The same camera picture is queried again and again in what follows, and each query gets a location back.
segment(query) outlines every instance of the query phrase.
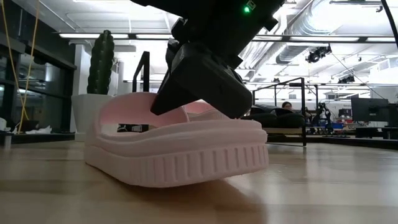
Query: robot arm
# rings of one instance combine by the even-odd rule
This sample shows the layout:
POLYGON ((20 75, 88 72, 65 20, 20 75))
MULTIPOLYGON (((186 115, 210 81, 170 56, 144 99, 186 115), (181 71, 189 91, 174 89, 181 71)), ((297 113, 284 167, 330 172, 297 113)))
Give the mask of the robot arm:
POLYGON ((251 92, 234 71, 239 53, 285 0, 132 0, 181 16, 166 53, 168 71, 152 105, 155 114, 203 99, 230 118, 252 105, 251 92))

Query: green led light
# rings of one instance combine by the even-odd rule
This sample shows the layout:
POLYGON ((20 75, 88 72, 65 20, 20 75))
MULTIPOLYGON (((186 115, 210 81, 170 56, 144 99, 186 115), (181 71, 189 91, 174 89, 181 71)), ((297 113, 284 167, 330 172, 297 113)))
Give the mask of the green led light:
POLYGON ((250 10, 249 6, 245 6, 245 7, 243 8, 243 12, 246 13, 246 14, 250 13, 251 10, 250 10))

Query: cactus plant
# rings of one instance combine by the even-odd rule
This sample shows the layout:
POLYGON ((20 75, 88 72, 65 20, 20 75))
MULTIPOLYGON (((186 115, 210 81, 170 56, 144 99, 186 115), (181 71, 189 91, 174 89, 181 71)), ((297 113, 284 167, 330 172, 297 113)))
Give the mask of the cactus plant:
POLYGON ((105 30, 91 50, 90 75, 87 93, 107 95, 111 82, 114 57, 114 42, 111 31, 105 30))

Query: person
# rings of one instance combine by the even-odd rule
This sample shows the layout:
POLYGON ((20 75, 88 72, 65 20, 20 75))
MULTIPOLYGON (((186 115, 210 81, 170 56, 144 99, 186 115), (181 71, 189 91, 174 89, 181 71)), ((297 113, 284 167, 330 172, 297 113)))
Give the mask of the person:
POLYGON ((283 109, 290 110, 290 111, 292 111, 292 110, 293 110, 293 108, 292 108, 292 104, 291 104, 290 102, 288 102, 288 101, 286 101, 286 102, 282 103, 282 108, 283 108, 283 109))

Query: potted plant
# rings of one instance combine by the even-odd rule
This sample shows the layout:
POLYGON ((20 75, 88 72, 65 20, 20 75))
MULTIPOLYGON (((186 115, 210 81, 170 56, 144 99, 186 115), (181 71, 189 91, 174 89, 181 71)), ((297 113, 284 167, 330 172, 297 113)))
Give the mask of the potted plant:
POLYGON ((91 50, 90 72, 87 94, 72 97, 73 115, 76 124, 76 141, 84 141, 86 130, 100 108, 109 101, 114 58, 114 41, 109 30, 105 30, 96 40, 91 50))

